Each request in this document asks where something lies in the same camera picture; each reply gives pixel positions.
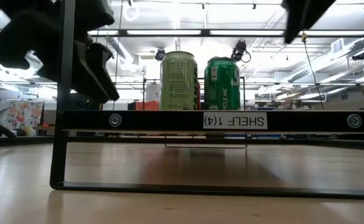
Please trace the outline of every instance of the colorful poster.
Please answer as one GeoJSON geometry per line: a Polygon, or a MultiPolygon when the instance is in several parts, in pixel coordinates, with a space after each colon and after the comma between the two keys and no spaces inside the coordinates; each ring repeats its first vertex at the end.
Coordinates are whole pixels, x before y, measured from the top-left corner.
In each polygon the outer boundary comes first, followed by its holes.
{"type": "Polygon", "coordinates": [[[10,130],[22,129],[26,136],[35,136],[40,123],[43,101],[0,101],[0,124],[10,130]]]}

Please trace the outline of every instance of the floor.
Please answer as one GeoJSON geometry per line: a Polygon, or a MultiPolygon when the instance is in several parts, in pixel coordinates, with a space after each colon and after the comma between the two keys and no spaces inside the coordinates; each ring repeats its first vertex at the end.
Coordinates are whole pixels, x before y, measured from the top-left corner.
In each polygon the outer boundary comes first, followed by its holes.
{"type": "MultiPolygon", "coordinates": [[[[364,223],[364,201],[55,191],[52,145],[0,148],[0,223],[364,223]]],[[[364,190],[364,151],[72,143],[69,181],[364,190]]]]}

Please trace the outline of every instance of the can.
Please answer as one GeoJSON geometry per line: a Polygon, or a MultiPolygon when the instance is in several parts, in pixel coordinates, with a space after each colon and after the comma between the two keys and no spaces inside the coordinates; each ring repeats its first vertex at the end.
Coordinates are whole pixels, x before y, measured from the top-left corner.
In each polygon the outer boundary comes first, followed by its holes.
{"type": "Polygon", "coordinates": [[[194,56],[183,51],[166,53],[161,62],[160,109],[198,110],[198,88],[194,56]]]}
{"type": "Polygon", "coordinates": [[[240,69],[236,61],[214,57],[204,75],[205,110],[240,110],[240,69]]]}

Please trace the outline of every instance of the soda can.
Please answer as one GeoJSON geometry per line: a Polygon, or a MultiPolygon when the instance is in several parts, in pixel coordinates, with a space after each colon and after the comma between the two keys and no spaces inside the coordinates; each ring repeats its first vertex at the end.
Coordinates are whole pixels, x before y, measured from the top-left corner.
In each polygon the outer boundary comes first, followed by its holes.
{"type": "Polygon", "coordinates": [[[240,110],[240,69],[236,61],[214,57],[204,75],[205,110],[240,110]]]}
{"type": "Polygon", "coordinates": [[[188,52],[165,54],[161,62],[161,110],[198,110],[197,63],[188,52]]]}

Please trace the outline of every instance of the shelf label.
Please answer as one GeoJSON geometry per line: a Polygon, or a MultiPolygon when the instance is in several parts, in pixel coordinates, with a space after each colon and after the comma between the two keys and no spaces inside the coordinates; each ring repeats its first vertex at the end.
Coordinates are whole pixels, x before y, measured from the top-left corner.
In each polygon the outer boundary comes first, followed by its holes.
{"type": "Polygon", "coordinates": [[[268,116],[259,112],[204,112],[204,129],[267,129],[268,116]]]}

